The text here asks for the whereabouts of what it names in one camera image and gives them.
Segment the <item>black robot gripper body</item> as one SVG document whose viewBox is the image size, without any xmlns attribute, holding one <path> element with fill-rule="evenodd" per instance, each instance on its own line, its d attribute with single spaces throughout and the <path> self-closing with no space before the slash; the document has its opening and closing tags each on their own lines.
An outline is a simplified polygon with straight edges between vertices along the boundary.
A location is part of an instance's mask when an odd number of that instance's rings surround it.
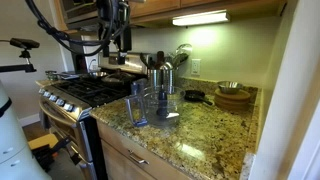
<svg viewBox="0 0 320 180">
<path fill-rule="evenodd" d="M 126 0 L 97 0 L 96 6 L 99 41 L 119 40 L 122 44 L 130 44 L 132 38 L 128 2 Z"/>
</svg>

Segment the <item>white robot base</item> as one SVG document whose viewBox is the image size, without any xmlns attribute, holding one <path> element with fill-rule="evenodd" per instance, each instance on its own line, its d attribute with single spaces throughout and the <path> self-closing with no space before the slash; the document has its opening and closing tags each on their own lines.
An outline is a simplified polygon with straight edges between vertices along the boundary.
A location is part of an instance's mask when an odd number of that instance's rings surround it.
<svg viewBox="0 0 320 180">
<path fill-rule="evenodd" d="M 52 180 L 32 154 L 0 81 L 0 180 Z"/>
</svg>

